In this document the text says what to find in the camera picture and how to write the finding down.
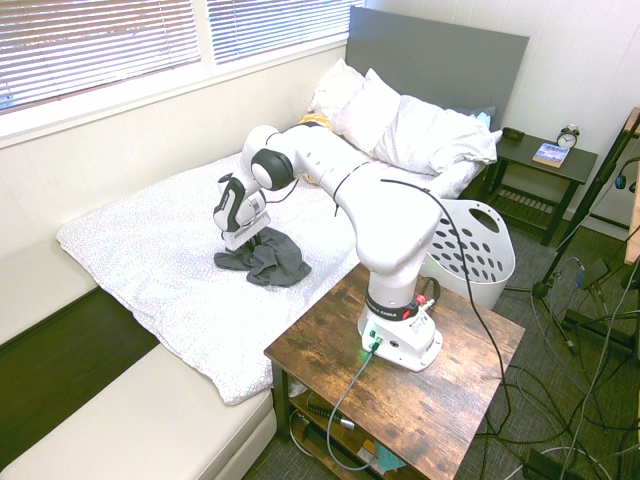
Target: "gray cloth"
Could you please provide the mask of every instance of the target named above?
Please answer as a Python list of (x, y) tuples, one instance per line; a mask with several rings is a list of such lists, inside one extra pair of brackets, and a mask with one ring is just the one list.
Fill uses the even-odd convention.
[(248, 270), (247, 281), (260, 286), (290, 287), (311, 272), (298, 246), (284, 233), (265, 227), (260, 239), (253, 251), (245, 244), (233, 252), (216, 253), (213, 261), (220, 268)]

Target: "bed frame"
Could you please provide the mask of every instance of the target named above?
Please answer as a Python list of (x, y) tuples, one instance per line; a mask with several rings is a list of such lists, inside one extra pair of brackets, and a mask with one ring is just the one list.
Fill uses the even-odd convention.
[(346, 62), (442, 108), (496, 106), (502, 127), (529, 37), (351, 7)]

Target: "white laundry basket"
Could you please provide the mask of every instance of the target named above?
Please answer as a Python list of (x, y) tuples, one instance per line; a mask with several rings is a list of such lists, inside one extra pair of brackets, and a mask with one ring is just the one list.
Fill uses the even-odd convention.
[[(442, 204), (460, 235), (473, 300), (491, 309), (516, 265), (507, 226), (498, 212), (484, 203), (442, 200)], [(440, 219), (420, 274), (434, 277), (443, 287), (469, 298), (458, 239), (445, 214)]]

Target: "white sofa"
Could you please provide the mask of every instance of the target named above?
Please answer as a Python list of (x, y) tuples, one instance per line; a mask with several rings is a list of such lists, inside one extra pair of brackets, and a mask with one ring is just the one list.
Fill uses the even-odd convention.
[[(94, 287), (54, 240), (2, 260), (0, 344)], [(275, 434), (272, 403), (265, 391), (224, 405), (208, 378), (158, 345), (0, 480), (240, 479)]]

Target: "window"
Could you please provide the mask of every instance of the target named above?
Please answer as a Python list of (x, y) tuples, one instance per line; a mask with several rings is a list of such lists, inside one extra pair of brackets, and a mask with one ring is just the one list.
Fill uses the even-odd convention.
[(190, 0), (3, 0), (0, 111), (199, 60)]
[(208, 0), (217, 64), (349, 30), (356, 0)]
[(0, 0), (0, 114), (211, 58), (204, 39), (221, 65), (344, 34), (362, 3)]

